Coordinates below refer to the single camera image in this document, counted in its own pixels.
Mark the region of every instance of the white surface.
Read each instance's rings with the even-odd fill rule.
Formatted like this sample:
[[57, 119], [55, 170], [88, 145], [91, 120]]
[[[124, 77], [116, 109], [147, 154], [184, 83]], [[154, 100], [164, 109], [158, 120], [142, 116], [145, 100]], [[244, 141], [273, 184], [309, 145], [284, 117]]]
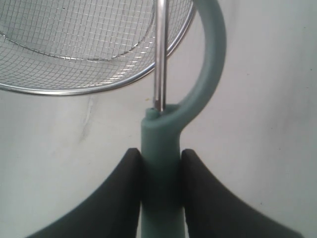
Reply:
[[[317, 1], [222, 0], [228, 53], [211, 102], [184, 131], [211, 171], [275, 220], [317, 234]], [[197, 78], [196, 20], [169, 60], [168, 101]], [[129, 147], [151, 106], [153, 75], [93, 96], [0, 92], [0, 237], [23, 238], [94, 191]]]

